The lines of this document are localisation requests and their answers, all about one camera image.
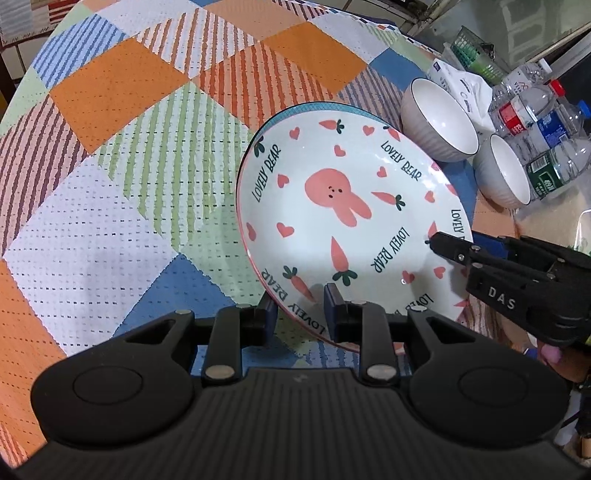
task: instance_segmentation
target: clear plastic bottle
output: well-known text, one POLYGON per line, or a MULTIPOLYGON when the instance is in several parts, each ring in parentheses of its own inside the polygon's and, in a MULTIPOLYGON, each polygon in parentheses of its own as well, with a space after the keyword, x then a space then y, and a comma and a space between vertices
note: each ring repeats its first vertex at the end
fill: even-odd
POLYGON ((544 198, 581 175, 591 162, 591 140, 577 137, 565 140, 530 162, 525 171, 533 191, 544 198))
POLYGON ((544 59, 531 61, 517 67, 507 75, 500 85, 492 89, 492 103, 489 111, 496 110, 524 90, 542 85, 550 79, 552 68, 544 59))
POLYGON ((508 138, 507 142, 522 163, 528 163, 562 141, 578 137, 583 123, 591 118, 591 110, 581 100, 572 105, 566 98, 558 99, 554 110, 534 123, 527 132, 508 138))
POLYGON ((525 132, 540 118, 548 115, 556 99, 564 94, 564 88, 558 80, 552 80, 548 86, 539 85, 524 90, 491 113, 496 133, 505 138, 525 132))

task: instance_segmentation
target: green bottle label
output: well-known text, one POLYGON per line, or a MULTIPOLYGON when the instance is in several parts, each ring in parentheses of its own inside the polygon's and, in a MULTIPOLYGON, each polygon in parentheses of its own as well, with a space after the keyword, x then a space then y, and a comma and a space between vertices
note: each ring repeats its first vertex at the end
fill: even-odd
POLYGON ((564 185, 564 181, 556 172, 557 164, 556 153, 550 150, 527 165, 527 176, 540 198, 564 185))

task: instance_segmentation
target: pink bunny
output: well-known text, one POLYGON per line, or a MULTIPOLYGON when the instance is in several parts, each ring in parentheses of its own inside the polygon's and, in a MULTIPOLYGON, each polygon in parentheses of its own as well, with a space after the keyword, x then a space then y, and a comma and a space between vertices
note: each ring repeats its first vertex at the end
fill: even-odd
POLYGON ((351 184, 344 173, 333 168, 317 171, 306 180, 306 195, 321 207, 332 208, 346 226, 356 226, 360 217, 371 218, 368 205, 351 191, 351 184))

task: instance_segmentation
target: screw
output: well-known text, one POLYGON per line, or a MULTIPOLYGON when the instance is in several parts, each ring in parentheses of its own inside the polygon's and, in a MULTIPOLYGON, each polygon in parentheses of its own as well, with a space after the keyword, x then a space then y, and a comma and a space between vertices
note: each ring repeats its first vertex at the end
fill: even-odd
POLYGON ((381 380, 383 382, 387 382, 388 380, 392 380, 398 371, 391 367, 390 365, 372 365, 368 368, 367 374, 373 378, 374 380, 381 380))
POLYGON ((205 376, 212 380, 227 380, 234 375, 234 369, 229 365, 212 365, 205 370, 205 376))

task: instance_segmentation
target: bunny ear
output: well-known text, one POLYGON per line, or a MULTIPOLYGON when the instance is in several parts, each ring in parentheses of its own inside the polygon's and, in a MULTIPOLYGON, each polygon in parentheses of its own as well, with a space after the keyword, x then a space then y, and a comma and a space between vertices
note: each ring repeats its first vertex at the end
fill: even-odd
POLYGON ((346 203, 338 203, 333 206, 335 209, 336 216, 339 218, 341 222, 343 222, 346 226, 356 226, 357 219, 353 212, 351 212, 351 208, 346 203))
POLYGON ((371 210, 369 209, 368 204, 365 203, 353 192, 349 193, 348 201, 349 207, 351 208, 351 210, 357 213, 357 215, 367 219, 371 218, 371 210))

